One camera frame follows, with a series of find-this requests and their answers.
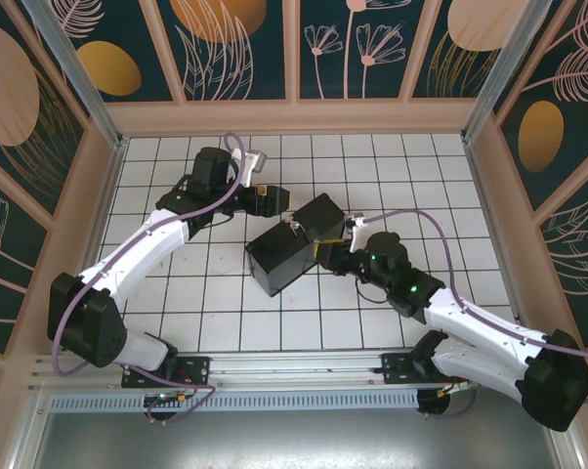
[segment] grid floor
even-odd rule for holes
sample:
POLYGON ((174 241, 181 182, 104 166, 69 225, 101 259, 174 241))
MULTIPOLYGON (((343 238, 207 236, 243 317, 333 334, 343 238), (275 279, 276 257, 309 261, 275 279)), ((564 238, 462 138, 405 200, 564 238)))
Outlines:
MULTIPOLYGON (((254 181, 290 190, 291 210, 326 192, 347 213, 427 211, 450 239, 459 292, 513 320, 458 135, 247 136, 243 141, 269 156, 254 181)), ((155 201, 191 170, 201 148, 222 144, 220 137, 131 140, 101 255, 138 228, 155 201)), ((223 219, 219 215, 214 223, 223 219)), ((318 268, 269 298, 250 276, 244 245, 276 223, 278 217, 237 214, 224 226, 201 231, 135 289, 123 312, 127 327, 161 336, 181 352, 411 347, 428 330, 389 306, 358 297, 352 277, 318 268)), ((427 220, 408 214, 377 223, 379 230, 400 235, 414 266, 448 282, 441 240, 427 220)), ((384 299, 375 287, 363 285, 361 291, 384 299)))

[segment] black bracket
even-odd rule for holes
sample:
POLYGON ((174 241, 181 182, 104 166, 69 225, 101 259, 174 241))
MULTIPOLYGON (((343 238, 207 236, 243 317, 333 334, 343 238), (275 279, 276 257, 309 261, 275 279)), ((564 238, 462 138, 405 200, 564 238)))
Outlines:
MULTIPOLYGON (((171 381, 179 382, 180 388, 183 387, 183 383, 187 382, 188 377, 191 384, 207 384, 210 360, 209 357, 177 357, 177 370, 171 381)), ((121 387, 124 389, 152 389, 161 388, 163 385, 142 376, 133 369, 125 369, 121 387)))
POLYGON ((373 370, 383 374, 385 384, 443 384, 450 378, 438 371, 429 372, 423 376, 413 365, 413 356, 406 353, 383 354, 381 367, 373 370))

